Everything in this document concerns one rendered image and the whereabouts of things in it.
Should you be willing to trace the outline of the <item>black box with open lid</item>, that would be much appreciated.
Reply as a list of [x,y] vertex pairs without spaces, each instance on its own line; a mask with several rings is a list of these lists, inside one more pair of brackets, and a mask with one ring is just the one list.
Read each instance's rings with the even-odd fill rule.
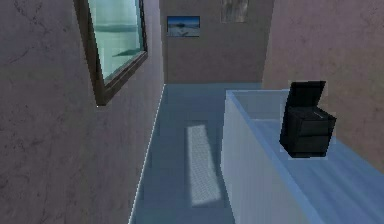
[[292,82],[280,144],[292,158],[325,157],[336,117],[318,107],[325,81]]

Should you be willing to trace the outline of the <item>pale blue cabinet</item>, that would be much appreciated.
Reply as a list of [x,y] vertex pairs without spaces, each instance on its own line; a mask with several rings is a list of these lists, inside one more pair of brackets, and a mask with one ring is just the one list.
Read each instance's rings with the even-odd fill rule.
[[287,95],[226,92],[221,171],[235,224],[384,224],[384,174],[337,138],[324,157],[282,148]]

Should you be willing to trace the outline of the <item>blue framed picture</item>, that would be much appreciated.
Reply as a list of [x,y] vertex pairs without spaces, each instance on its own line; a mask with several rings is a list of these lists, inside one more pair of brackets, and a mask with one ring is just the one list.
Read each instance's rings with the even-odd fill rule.
[[199,37],[200,17],[199,16],[168,16],[167,17],[168,37]]

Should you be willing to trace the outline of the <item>grey framed picture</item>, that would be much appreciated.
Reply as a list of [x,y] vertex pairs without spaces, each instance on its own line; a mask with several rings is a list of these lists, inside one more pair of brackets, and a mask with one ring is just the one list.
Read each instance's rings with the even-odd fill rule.
[[246,21],[249,0],[222,0],[221,22],[243,23]]

